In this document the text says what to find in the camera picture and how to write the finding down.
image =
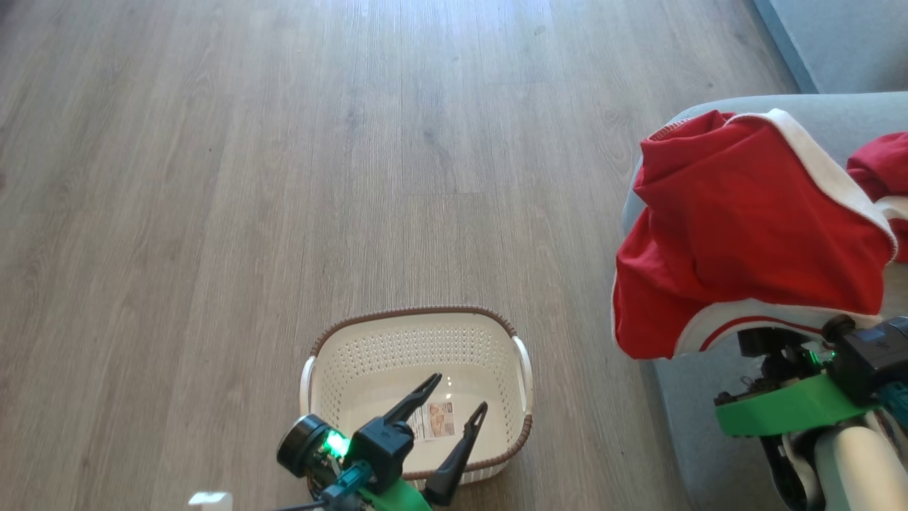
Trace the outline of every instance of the green bracket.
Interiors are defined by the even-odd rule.
[[[775,436],[831,426],[877,408],[855,406],[822,373],[766,394],[717,406],[716,418],[728,436]]]
[[[371,501],[375,511],[432,511],[419,490],[403,479],[398,479],[381,495],[375,495],[366,489],[361,489],[360,493]]]

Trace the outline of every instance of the white trim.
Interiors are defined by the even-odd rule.
[[[618,336],[616,334],[616,328],[615,328],[615,289],[617,289],[617,285],[618,285],[618,267],[616,265],[615,266],[615,279],[612,280],[612,295],[611,295],[611,300],[609,300],[611,307],[608,308],[608,312],[612,315],[612,317],[611,317],[612,345],[614,347],[620,349],[621,346],[618,345]]]
[[[746,300],[739,300],[737,302],[721,302],[700,309],[700,312],[690,318],[684,331],[681,332],[681,335],[678,336],[678,340],[675,343],[675,355],[700,351],[703,349],[703,344],[709,337],[719,331],[723,326],[742,317],[767,317],[776,319],[778,322],[774,322],[770,319],[729,326],[725,330],[719,332],[716,339],[707,346],[706,349],[712,349],[723,338],[736,334],[741,330],[758,328],[761,326],[784,327],[790,330],[797,330],[812,338],[819,339],[820,336],[816,332],[797,328],[796,326],[821,329],[826,321],[833,316],[840,314],[849,315],[854,319],[854,322],[859,328],[869,328],[883,321],[881,317],[876,315],[855,314],[852,311],[825,307],[767,304],[766,302],[762,302],[755,298],[747,298]]]
[[[836,203],[863,216],[889,236],[892,262],[898,254],[898,240],[889,222],[857,183],[820,147],[810,134],[786,111],[773,108],[766,114],[741,114],[728,124],[746,119],[760,119],[774,126],[791,146],[801,165],[820,190]]]
[[[672,121],[672,122],[668,123],[667,125],[662,126],[662,128],[660,128],[659,131],[648,136],[646,138],[646,140],[648,140],[650,142],[658,142],[658,141],[662,140],[663,138],[665,138],[666,136],[668,136],[669,133],[675,131],[679,126],[681,126],[682,124],[686,123],[687,121],[689,121],[691,119],[693,119],[693,117],[688,117],[686,119],[679,119],[677,121]]]
[[[899,197],[897,195],[883,197],[873,203],[873,205],[889,220],[893,218],[908,220],[908,197]]]

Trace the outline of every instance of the basket handle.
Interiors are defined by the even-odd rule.
[[[315,369],[315,356],[310,356],[306,365],[302,367],[300,376],[300,416],[306,416],[310,413],[309,393],[311,391],[310,381],[312,379],[312,370]]]
[[[527,347],[523,346],[520,337],[513,336],[511,339],[514,341],[514,347],[517,349],[520,359],[520,390],[526,399],[524,413],[531,416],[533,415],[533,367],[529,364],[529,353],[527,353]]]

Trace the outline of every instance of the white laundry basket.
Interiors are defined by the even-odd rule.
[[[425,423],[414,424],[417,440],[404,463],[404,479],[422,487],[482,401],[489,412],[460,483],[494,476],[529,436],[533,376],[517,332],[488,309],[401,309],[332,326],[303,368],[300,413],[316,414],[351,435],[437,372],[441,383],[426,410],[439,406],[453,417],[444,416],[446,424],[436,430],[428,413],[414,414],[412,420],[425,417]]]

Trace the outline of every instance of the red cloth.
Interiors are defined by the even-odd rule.
[[[848,175],[876,202],[892,195],[908,196],[908,132],[883,135],[848,158]],[[899,247],[908,246],[908,220],[890,218]],[[899,250],[900,263],[908,263],[908,248]]]
[[[874,321],[893,234],[790,115],[714,111],[641,147],[634,190],[647,206],[617,253],[612,296],[629,355],[702,351],[755,326],[816,335],[842,312]],[[895,152],[884,161],[898,166]],[[873,155],[861,160],[865,182],[893,192]]]

